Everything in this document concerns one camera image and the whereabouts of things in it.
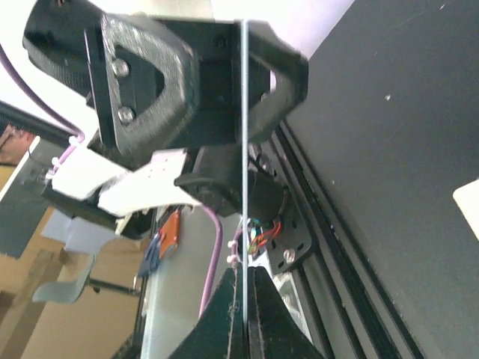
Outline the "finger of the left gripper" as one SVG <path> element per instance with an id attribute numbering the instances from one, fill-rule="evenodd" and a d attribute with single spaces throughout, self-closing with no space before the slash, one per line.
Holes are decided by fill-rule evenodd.
<path id="1" fill-rule="evenodd" d="M 245 22 L 245 66 L 253 60 L 275 77 L 275 87 L 247 112 L 245 142 L 269 138 L 308 95 L 308 59 L 281 40 L 267 22 Z"/>

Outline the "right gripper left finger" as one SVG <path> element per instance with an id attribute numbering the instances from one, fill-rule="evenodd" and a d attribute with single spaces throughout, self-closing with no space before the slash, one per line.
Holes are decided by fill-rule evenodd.
<path id="1" fill-rule="evenodd" d="M 226 269 L 200 319 L 171 359 L 244 358 L 242 267 Z"/>

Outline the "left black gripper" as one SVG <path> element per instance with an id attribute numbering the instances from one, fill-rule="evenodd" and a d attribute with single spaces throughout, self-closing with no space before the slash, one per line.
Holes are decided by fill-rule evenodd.
<path id="1" fill-rule="evenodd" d="M 238 22 L 37 1 L 22 44 L 33 65 L 95 110 L 101 150 L 120 163 L 176 149 L 201 164 L 241 162 Z"/>

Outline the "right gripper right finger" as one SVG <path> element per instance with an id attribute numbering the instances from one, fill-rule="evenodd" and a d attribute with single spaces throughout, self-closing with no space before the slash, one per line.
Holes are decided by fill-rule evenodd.
<path id="1" fill-rule="evenodd" d="M 263 267 L 248 268 L 248 356 L 321 358 L 300 331 Z"/>

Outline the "beige card holder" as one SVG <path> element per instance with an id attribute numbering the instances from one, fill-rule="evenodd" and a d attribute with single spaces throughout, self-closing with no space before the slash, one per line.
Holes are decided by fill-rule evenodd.
<path id="1" fill-rule="evenodd" d="M 453 199 L 479 239 L 479 179 L 457 188 L 453 192 Z"/>

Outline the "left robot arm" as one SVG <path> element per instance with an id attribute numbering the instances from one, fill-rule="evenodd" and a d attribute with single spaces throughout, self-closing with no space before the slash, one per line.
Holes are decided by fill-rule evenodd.
<path id="1" fill-rule="evenodd" d="M 167 205 L 221 216 L 243 203 L 261 221 L 289 200 L 262 170 L 242 194 L 241 66 L 248 64 L 248 142 L 267 140 L 306 98 L 308 61 L 265 22 L 240 24 L 106 13 L 89 1 L 38 1 L 22 44 L 39 70 L 83 96 L 98 133 L 78 146 L 43 196 L 103 226 Z"/>

